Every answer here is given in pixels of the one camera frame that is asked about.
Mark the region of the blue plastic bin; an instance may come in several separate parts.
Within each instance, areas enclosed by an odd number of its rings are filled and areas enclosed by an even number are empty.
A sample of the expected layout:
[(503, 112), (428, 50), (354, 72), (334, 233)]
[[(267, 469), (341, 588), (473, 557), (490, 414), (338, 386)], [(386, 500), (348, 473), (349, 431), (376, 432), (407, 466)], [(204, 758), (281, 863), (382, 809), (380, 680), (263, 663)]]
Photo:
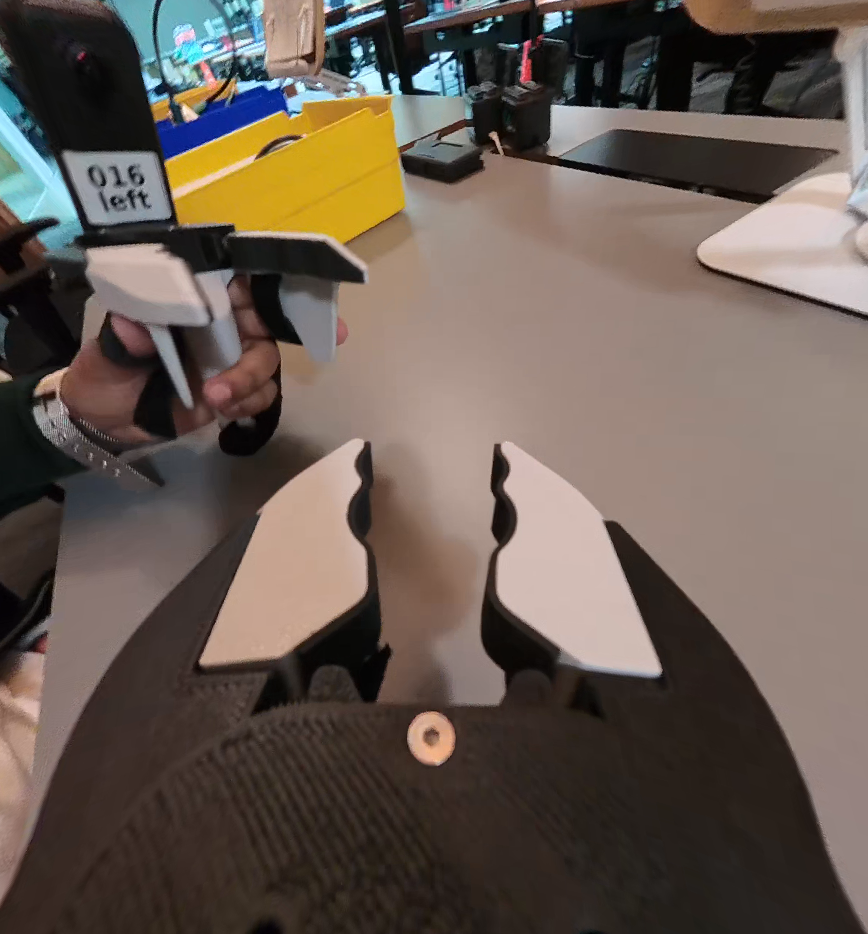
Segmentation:
[(165, 160), (206, 145), (241, 128), (280, 112), (287, 113), (287, 99), (280, 87), (256, 86), (236, 94), (229, 102), (215, 101), (193, 122), (156, 122)]

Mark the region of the printed cardboard panel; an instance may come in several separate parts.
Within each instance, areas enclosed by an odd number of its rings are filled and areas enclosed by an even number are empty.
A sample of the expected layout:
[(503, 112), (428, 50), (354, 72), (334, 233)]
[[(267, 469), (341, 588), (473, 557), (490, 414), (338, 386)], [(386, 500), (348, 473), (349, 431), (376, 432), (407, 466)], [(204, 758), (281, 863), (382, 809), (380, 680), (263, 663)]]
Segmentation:
[(271, 78), (316, 76), (323, 67), (323, 1), (264, 1), (265, 68)]

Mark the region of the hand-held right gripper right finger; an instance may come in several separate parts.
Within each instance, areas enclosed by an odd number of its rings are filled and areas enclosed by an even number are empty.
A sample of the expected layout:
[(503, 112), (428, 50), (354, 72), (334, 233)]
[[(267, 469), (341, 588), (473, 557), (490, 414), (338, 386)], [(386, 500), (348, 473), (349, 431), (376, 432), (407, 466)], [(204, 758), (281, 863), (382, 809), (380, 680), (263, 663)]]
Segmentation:
[(518, 445), (495, 444), (493, 551), (480, 636), (506, 690), (521, 675), (572, 683), (595, 676), (663, 688), (663, 664), (603, 514)]

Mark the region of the person's left forearm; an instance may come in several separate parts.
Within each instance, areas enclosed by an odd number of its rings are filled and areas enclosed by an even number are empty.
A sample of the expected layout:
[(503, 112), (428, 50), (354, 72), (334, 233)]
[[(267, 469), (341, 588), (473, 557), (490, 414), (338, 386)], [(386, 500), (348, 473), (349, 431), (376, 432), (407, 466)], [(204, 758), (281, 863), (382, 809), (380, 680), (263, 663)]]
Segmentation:
[(42, 378), (34, 374), (0, 382), (0, 520), (85, 470), (39, 430), (32, 408)]

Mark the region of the black battery charger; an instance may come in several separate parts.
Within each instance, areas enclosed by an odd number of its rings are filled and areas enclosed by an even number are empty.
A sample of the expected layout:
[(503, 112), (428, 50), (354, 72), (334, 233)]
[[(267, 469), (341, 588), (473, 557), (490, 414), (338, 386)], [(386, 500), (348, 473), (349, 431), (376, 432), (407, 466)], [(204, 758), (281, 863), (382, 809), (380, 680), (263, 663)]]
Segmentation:
[(504, 152), (502, 89), (484, 81), (468, 87), (464, 96), (465, 118), (471, 142)]
[(553, 92), (553, 87), (534, 81), (503, 88), (503, 139), (515, 152), (522, 153), (549, 142)]

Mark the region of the person's left hand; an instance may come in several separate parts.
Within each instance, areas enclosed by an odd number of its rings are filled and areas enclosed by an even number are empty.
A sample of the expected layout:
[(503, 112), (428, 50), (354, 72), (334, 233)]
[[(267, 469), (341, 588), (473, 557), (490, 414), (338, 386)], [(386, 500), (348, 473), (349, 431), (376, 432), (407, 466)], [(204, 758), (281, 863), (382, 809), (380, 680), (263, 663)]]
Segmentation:
[(193, 408), (185, 408), (176, 395), (168, 398), (169, 414), (152, 421), (165, 424), (161, 433), (148, 431), (136, 421), (142, 395), (159, 367), (156, 347), (143, 325), (113, 313), (105, 321), (119, 344), (139, 363), (123, 366), (110, 360), (97, 338), (83, 344), (58, 390), (71, 419), (132, 448), (191, 434), (216, 422), (219, 416), (236, 421), (267, 410), (279, 395), (274, 378), (281, 364), (280, 351), (254, 309), (247, 276), (232, 278), (229, 296), (241, 338), (241, 358), (217, 376), (194, 383)]

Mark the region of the grey desk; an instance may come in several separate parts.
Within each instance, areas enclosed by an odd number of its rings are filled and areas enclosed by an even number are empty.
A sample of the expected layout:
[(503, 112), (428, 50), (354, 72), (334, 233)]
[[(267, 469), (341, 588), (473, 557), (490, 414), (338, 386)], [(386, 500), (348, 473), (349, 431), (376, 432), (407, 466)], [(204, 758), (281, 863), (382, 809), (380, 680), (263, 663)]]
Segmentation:
[(370, 441), (370, 542), (393, 660), (382, 696), (493, 703), (479, 644), (493, 445), (577, 486), (751, 672), (868, 931), (868, 321), (704, 269), (746, 204), (490, 156), (352, 246), (367, 286), (317, 369), (283, 352), (278, 437), (159, 451), (166, 486), (67, 486), (35, 752), (39, 806), (137, 624), (273, 491)]

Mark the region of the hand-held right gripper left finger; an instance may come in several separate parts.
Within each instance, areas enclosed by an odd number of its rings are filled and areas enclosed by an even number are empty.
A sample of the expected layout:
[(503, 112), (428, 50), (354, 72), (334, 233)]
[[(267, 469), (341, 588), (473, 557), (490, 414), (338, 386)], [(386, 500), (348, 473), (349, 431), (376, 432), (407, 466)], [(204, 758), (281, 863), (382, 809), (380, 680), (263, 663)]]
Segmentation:
[(368, 543), (369, 442), (352, 439), (283, 485), (258, 511), (197, 664), (271, 670), (301, 697), (324, 666), (345, 669), (363, 699), (379, 696), (392, 655)]

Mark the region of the black desk mat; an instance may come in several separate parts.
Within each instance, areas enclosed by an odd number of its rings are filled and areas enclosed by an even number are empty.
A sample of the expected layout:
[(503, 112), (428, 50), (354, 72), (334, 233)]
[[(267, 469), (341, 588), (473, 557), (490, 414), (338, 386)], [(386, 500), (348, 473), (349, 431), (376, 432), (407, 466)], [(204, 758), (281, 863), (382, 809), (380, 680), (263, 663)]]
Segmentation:
[(762, 204), (836, 154), (819, 146), (618, 128), (573, 147), (557, 161), (607, 177)]

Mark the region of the black flat box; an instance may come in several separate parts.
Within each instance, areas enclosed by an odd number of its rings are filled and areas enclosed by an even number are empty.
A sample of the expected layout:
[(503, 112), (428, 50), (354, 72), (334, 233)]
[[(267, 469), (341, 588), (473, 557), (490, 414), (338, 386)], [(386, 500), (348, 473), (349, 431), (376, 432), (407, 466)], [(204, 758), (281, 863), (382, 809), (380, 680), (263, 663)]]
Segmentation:
[(481, 149), (472, 144), (430, 139), (418, 142), (400, 155), (406, 174), (453, 184), (484, 168)]

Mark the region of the black office chair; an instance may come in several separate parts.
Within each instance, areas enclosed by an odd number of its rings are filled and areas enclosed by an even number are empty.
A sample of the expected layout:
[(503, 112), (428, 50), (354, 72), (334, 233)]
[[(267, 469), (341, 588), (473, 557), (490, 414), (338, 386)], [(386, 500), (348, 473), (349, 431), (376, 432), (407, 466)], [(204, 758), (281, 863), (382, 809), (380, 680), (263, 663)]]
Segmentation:
[(28, 244), (57, 226), (45, 217), (0, 235), (0, 368), (8, 376), (69, 365), (83, 340), (91, 289), (77, 249), (27, 260)]

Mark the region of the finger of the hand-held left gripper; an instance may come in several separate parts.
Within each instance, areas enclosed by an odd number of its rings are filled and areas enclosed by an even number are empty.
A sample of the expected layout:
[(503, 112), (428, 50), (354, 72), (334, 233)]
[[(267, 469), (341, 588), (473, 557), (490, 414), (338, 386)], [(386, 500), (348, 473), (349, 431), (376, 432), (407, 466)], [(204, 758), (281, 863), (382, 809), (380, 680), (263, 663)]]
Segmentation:
[(337, 348), (338, 292), (365, 285), (367, 263), (334, 237), (311, 232), (233, 232), (233, 270), (249, 280), (253, 307), (279, 343), (303, 346), (329, 363)]
[(142, 325), (185, 408), (193, 391), (174, 329), (204, 331), (213, 316), (190, 266), (160, 244), (85, 249), (86, 276), (103, 310)]

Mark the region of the silver wristwatch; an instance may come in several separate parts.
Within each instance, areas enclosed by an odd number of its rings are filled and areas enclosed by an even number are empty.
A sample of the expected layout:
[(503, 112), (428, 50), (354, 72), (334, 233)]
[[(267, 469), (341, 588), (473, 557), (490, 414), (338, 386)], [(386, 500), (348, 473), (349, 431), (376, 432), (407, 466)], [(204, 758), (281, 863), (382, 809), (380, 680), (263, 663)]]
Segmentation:
[(61, 397), (61, 384), (67, 369), (43, 377), (32, 393), (31, 414), (46, 441), (90, 473), (113, 480), (125, 489), (161, 488), (163, 478), (151, 462), (147, 468), (125, 460), (114, 450), (116, 440), (87, 423), (74, 421)]

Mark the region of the white panel stand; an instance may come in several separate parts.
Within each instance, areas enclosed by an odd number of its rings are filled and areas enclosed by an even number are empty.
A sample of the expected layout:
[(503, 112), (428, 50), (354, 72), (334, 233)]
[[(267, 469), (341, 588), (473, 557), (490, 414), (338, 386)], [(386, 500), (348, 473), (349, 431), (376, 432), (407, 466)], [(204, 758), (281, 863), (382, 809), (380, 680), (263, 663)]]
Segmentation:
[(291, 95), (310, 90), (324, 92), (335, 98), (369, 96), (367, 89), (359, 81), (327, 69), (322, 69), (315, 75), (300, 75), (286, 78), (284, 80), (283, 90), (288, 89), (291, 90)]

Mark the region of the yellow plastic bin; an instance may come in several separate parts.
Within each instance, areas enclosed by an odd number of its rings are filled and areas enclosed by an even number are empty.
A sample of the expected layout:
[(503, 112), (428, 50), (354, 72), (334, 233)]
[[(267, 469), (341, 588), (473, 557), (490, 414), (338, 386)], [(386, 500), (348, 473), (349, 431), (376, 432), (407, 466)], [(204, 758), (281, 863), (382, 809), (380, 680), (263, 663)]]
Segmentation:
[[(179, 105), (183, 104), (189, 108), (196, 108), (209, 98), (212, 98), (214, 91), (215, 89), (211, 89), (206, 86), (180, 91), (174, 95), (175, 103)], [(170, 103), (168, 98), (162, 97), (161, 99), (152, 103), (151, 110), (153, 113), (153, 119), (156, 122), (168, 120), (170, 118)]]
[(354, 240), (405, 207), (392, 104), (310, 101), (166, 160), (179, 221)]

